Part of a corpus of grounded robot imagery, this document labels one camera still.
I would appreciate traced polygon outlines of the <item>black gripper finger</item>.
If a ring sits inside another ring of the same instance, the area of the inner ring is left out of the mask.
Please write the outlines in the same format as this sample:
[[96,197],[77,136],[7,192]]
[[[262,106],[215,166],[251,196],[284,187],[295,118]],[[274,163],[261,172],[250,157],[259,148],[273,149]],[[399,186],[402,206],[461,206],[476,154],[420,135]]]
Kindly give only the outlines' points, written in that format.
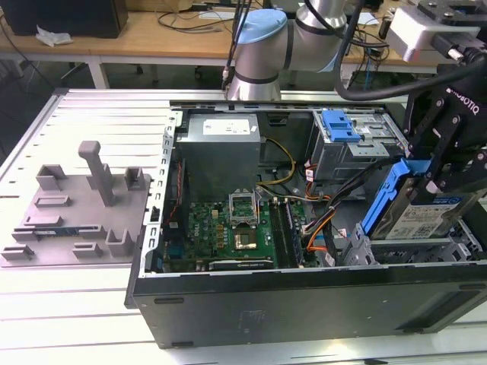
[[433,160],[426,173],[425,189],[431,194],[485,190],[486,149],[445,154],[441,160]]
[[463,132],[462,94],[454,89],[424,92],[408,103],[410,160],[461,160]]

